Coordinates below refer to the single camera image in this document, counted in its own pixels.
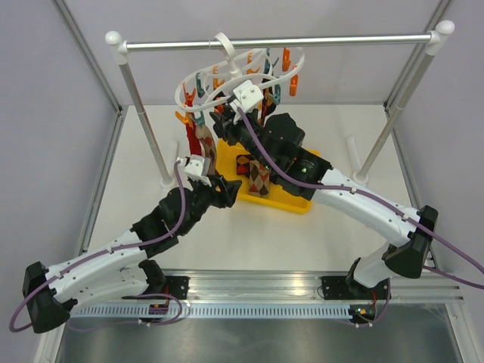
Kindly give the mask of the beige argyle sock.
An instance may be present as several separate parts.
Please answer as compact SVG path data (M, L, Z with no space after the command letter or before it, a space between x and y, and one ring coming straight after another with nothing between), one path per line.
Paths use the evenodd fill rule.
M217 175L218 172L216 171L216 160L217 160L216 143L211 131L208 129L206 125L197 125L195 134L203 148L203 155L209 158L210 160L208 174Z

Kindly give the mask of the brown argyle sock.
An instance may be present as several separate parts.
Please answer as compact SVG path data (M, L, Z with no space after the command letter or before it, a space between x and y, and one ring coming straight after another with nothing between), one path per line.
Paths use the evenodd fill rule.
M257 161L250 161L249 167L249 194L255 197L266 198L270 190L270 174L268 170Z

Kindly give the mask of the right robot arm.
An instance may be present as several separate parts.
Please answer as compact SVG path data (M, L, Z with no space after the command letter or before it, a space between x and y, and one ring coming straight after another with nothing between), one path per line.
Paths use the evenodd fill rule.
M381 248L353 262L345 278L346 292L361 299L394 276L418 279L433 241L437 211L431 206L398 206L346 177L303 148L305 132L290 114L272 115L264 125L256 114L226 107L210 112L210 117L217 137L230 146L240 144L284 191L333 207L385 238Z

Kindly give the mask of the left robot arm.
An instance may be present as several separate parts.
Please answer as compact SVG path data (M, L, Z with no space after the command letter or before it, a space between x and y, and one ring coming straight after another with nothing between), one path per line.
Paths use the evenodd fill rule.
M232 207L242 183L215 176L190 185L173 188L152 212L101 248L56 265L28 265L22 286L28 326L43 334L96 303L162 296L166 277L154 257L178 244L210 207Z

